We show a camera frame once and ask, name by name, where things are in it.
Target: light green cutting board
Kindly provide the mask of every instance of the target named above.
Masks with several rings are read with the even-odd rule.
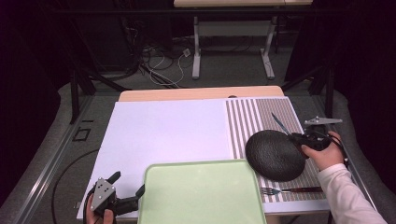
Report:
[[[139,224],[266,224],[245,160],[151,165]]]

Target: dark gray bowl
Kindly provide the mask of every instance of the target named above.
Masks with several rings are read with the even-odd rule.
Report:
[[[305,158],[284,133],[254,133],[246,144],[247,162],[257,173],[275,181],[291,181],[305,168]]]

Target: white table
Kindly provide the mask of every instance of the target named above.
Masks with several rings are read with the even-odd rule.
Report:
[[[175,0],[175,7],[286,7],[309,6],[312,0]],[[198,79],[201,67],[201,49],[199,37],[202,35],[266,35],[264,48],[261,49],[262,62],[268,79],[274,79],[275,74],[268,53],[271,47],[277,17],[271,21],[205,21],[199,22],[194,17],[194,63],[192,78]]]
[[[242,121],[229,124],[227,120],[231,117],[246,116],[247,113],[245,115],[241,113],[245,110],[243,106],[235,109],[234,112],[226,111],[231,111],[230,108],[235,108],[235,105],[246,106],[246,102],[251,105],[256,104],[256,107],[251,106],[250,109],[258,108],[258,103],[252,102],[263,96],[270,97],[268,99],[272,99],[272,102],[282,101],[283,105],[269,105],[268,108],[271,107],[271,110],[285,121],[289,130],[293,132],[302,130],[294,110],[288,101],[285,101],[282,90],[275,86],[123,92],[108,124],[87,192],[99,177],[108,178],[114,172],[121,171],[120,179],[114,184],[117,195],[119,198],[131,197],[143,184],[143,173],[152,163],[243,158],[243,154],[238,154],[238,151],[243,150],[243,144],[235,146],[231,143],[232,139],[239,142],[246,141],[250,135],[263,128],[259,126],[273,130],[280,128],[265,115],[256,119],[263,120],[265,124],[242,125],[239,123]],[[233,134],[237,133],[237,128],[244,129],[246,133],[243,136]],[[313,168],[312,163],[306,167],[302,178],[294,183],[279,184],[260,179],[259,185],[282,187],[281,185],[287,184],[293,187],[293,184],[298,184],[307,176],[311,179],[316,178],[315,171],[312,172],[316,167]],[[268,223],[277,223],[277,216],[281,215],[329,210],[327,201],[323,198],[292,199],[289,196],[262,196],[262,200]],[[118,218],[131,220],[137,217],[137,212],[133,212]],[[82,208],[78,212],[78,219],[81,218]]]

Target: wire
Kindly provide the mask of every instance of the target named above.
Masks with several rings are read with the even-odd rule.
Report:
[[[97,152],[97,151],[99,151],[99,149],[92,150],[92,151],[89,151],[89,152],[87,152],[87,153],[84,153],[84,154],[82,154],[81,156],[79,156],[78,158],[76,158],[75,160],[73,160],[69,165],[66,166],[66,168],[64,168],[64,170],[62,171],[61,175],[60,175],[60,176],[58,177],[58,179],[56,180],[55,185],[53,186],[52,195],[51,195],[51,201],[50,201],[50,210],[51,210],[51,213],[52,213],[52,221],[53,221],[54,224],[57,224],[56,216],[55,216],[55,192],[56,192],[56,189],[57,189],[57,187],[58,187],[59,182],[61,181],[62,177],[63,177],[64,174],[67,172],[67,170],[68,170],[74,163],[76,163],[76,162],[79,161],[80,159],[82,159],[82,158],[84,158],[84,157],[86,157],[86,156],[92,154],[93,152]]]

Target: floor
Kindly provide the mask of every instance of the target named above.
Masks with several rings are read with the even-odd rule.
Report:
[[[157,69],[160,69],[159,73],[171,80],[182,78],[178,85],[188,88],[283,85],[283,78],[296,35],[283,35],[278,54],[274,53],[274,48],[270,51],[271,64],[276,74],[274,80],[265,77],[259,53],[259,48],[264,43],[263,38],[252,38],[252,42],[248,45],[246,38],[248,37],[211,39],[211,45],[207,47],[207,51],[203,52],[201,76],[198,80],[191,79],[191,57],[181,57],[180,66],[178,66],[177,60],[171,62],[166,58],[160,63],[163,57],[159,54],[152,57],[150,64],[156,66],[160,63],[157,66]],[[169,68],[161,70],[169,63],[172,63]],[[117,75],[106,73],[105,76],[116,77]],[[163,86],[153,83],[148,73],[144,74],[140,71],[116,82],[133,90],[163,89]],[[55,202],[56,219],[60,223],[80,223],[76,220],[77,209],[73,206],[80,201],[83,194],[81,190],[86,188],[86,179],[91,174],[95,155],[92,153],[84,157],[65,174],[62,174],[62,171],[73,162],[77,155],[100,147],[114,102],[117,101],[120,94],[101,82],[94,81],[93,83],[98,92],[95,96],[90,97],[81,94],[82,112],[75,125],[69,124],[71,119],[70,86],[66,85],[59,89],[62,102],[57,117],[29,168],[1,207],[0,219],[2,223],[53,223],[50,203],[55,195],[54,185],[57,184],[56,181],[60,177],[62,181],[67,180],[67,183],[61,182],[56,189],[58,192]],[[308,96],[306,91],[308,85],[309,82],[304,81],[290,90],[288,94]],[[74,141],[78,129],[91,129],[90,136],[92,137],[86,142]],[[324,213],[303,215],[297,219],[282,217],[280,220],[282,224],[292,221],[296,224],[326,223],[327,216]]]

